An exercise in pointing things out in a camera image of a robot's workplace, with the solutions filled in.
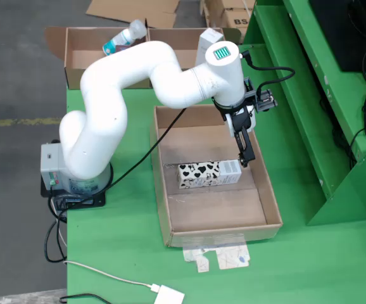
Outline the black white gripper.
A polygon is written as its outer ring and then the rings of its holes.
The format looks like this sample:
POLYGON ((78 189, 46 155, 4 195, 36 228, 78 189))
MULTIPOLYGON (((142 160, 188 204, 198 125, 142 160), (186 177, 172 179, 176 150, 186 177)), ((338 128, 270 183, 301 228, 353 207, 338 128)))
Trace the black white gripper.
POLYGON ((234 106, 222 106, 212 97, 213 104, 222 116, 229 134, 235 137, 239 149, 239 162, 243 167, 255 160, 255 153, 249 139, 248 132, 251 132, 256 125, 256 97, 245 94, 242 100, 234 106))

